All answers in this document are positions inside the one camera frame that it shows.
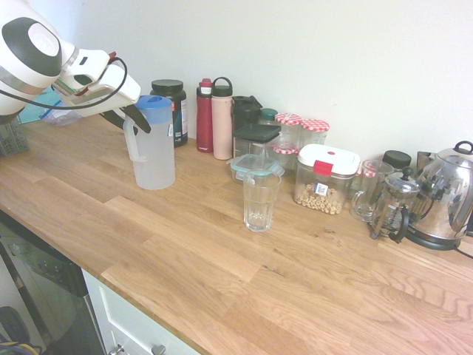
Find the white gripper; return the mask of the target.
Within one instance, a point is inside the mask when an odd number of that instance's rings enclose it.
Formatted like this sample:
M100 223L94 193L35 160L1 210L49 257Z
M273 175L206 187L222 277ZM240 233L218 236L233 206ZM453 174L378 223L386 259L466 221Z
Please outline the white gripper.
M108 122L123 128L125 119L117 114L113 109L123 108L123 112L131 118L137 126L145 133L150 133L152 128L141 111L134 105L141 93L140 85L130 76L126 76L125 83L110 99L105 102L86 108L78 109L78 106L97 103L106 96L114 92L123 80L125 71L118 65L111 64L106 69L101 78L87 87L83 95L63 95L59 94L64 106L74 107L75 111L82 117L97 115L106 119Z

